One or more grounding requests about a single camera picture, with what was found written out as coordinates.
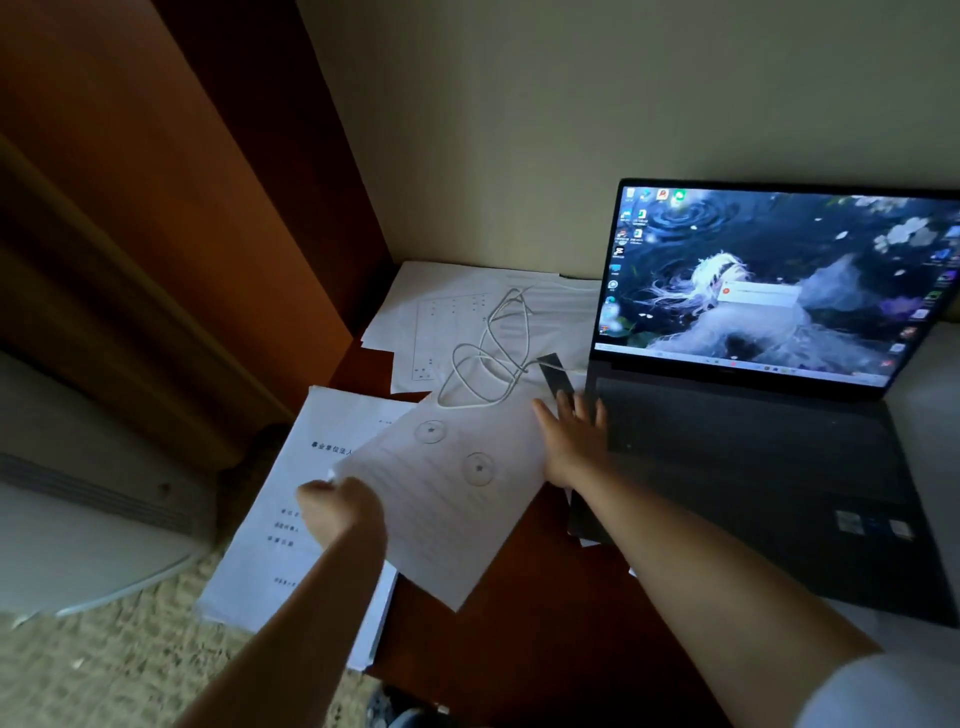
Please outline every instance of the white cable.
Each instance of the white cable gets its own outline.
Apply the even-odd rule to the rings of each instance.
[[[542,284],[556,285],[561,288],[566,288],[567,290],[570,290],[570,291],[580,291],[584,293],[589,292],[585,288],[577,288],[571,285],[563,285],[562,283],[556,282],[554,280],[541,280],[534,283],[533,285],[528,285],[526,288],[511,288],[509,291],[507,291],[506,295],[502,299],[500,299],[500,303],[496,305],[496,307],[493,309],[493,312],[487,317],[487,323],[484,326],[484,331],[480,336],[480,342],[478,344],[471,344],[468,342],[457,344],[453,348],[453,351],[450,353],[450,364],[453,367],[453,371],[451,371],[450,374],[446,376],[446,379],[444,379],[444,383],[440,386],[440,389],[437,391],[436,403],[438,407],[440,407],[441,409],[470,409],[472,407],[492,407],[495,404],[500,404],[502,401],[507,399],[513,393],[517,383],[520,381],[520,378],[523,375],[525,375],[527,371],[530,369],[530,367],[533,366],[534,364],[540,364],[541,366],[549,367],[550,369],[557,369],[561,372],[568,372],[570,374],[585,375],[587,373],[585,370],[582,370],[582,369],[565,369],[564,367],[558,367],[554,364],[547,364],[546,362],[539,361],[538,358],[534,358],[534,359],[530,358],[530,315],[533,313],[536,313],[536,311],[532,310],[530,306],[527,305],[524,294],[534,286],[542,285]],[[523,312],[523,327],[524,327],[524,332],[526,334],[526,345],[524,347],[523,356],[520,358],[520,361],[516,361],[512,356],[510,356],[507,350],[500,343],[499,339],[496,338],[496,335],[493,333],[493,329],[492,329],[492,324],[494,322],[500,321],[501,319],[505,319],[508,316],[518,315],[517,313],[506,313],[506,314],[503,314],[502,316],[500,315],[501,312],[511,303],[519,303],[522,306],[522,312]],[[487,340],[488,336],[490,336],[491,340],[499,349],[500,353],[502,353],[503,356],[506,357],[505,360],[498,358],[496,354],[490,353],[483,348],[484,342]],[[475,352],[473,354],[468,354],[467,356],[462,358],[460,361],[457,361],[457,352],[464,347],[469,347],[471,349],[474,349]],[[506,389],[504,390],[503,394],[500,397],[497,397],[494,399],[484,397],[469,385],[469,383],[467,382],[467,379],[460,372],[460,367],[463,366],[463,364],[469,361],[470,359],[479,359],[481,362],[481,368],[484,371],[486,371],[489,375],[491,375],[493,378],[497,379],[498,381],[500,381],[506,386]],[[487,365],[487,362],[491,362],[492,366],[495,365],[495,368],[497,368],[499,371],[504,372],[506,375],[506,378],[498,376],[497,373],[492,369],[492,366]],[[443,404],[441,402],[441,398],[444,395],[444,390],[446,389],[446,385],[449,384],[450,380],[453,379],[455,376],[458,379],[460,379],[460,382],[465,387],[467,387],[470,393],[473,394],[480,401],[474,402],[473,404]]]

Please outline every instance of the hand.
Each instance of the hand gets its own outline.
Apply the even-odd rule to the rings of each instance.
[[[576,488],[581,474],[609,466],[607,409],[602,401],[597,400],[593,423],[582,392],[573,396],[572,406],[566,392],[557,393],[559,418],[542,400],[534,400],[533,405],[546,444],[543,474],[547,480],[562,488]]]
[[[383,506],[370,486],[355,477],[338,486],[314,480],[297,489],[300,515],[310,534],[327,548],[352,529],[387,543]]]

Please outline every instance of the laptop screen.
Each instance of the laptop screen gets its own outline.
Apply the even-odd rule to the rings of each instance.
[[[956,199],[660,184],[621,184],[598,351],[884,387],[957,287]]]

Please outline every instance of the brown table top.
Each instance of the brown table top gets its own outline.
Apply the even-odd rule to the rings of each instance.
[[[389,397],[392,356],[355,342],[330,386]],[[566,511],[544,486],[459,612],[400,577],[370,674],[481,724],[729,725],[623,556],[581,547]]]

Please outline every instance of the white appliance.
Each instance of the white appliance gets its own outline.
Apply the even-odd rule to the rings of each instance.
[[[99,406],[0,352],[0,611],[67,615],[207,554],[215,490]]]

